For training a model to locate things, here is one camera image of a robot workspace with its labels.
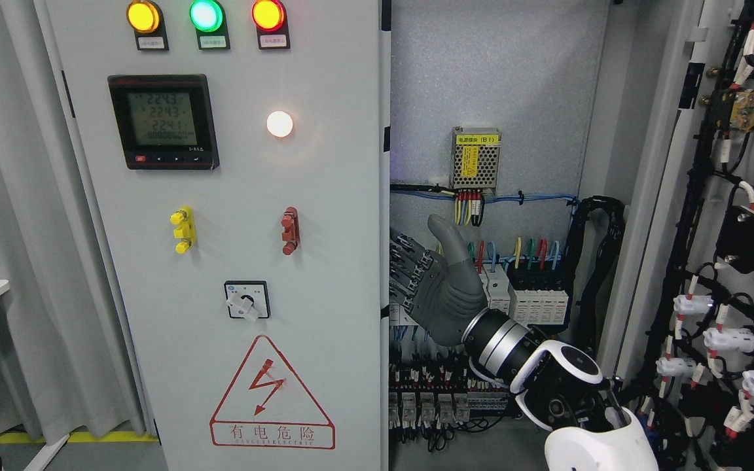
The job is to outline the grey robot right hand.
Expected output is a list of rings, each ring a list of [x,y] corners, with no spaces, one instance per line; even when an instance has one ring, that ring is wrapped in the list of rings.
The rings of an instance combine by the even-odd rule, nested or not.
[[[440,254],[390,228],[389,295],[437,345],[453,347],[488,302],[458,227],[440,215],[430,215],[427,225]]]

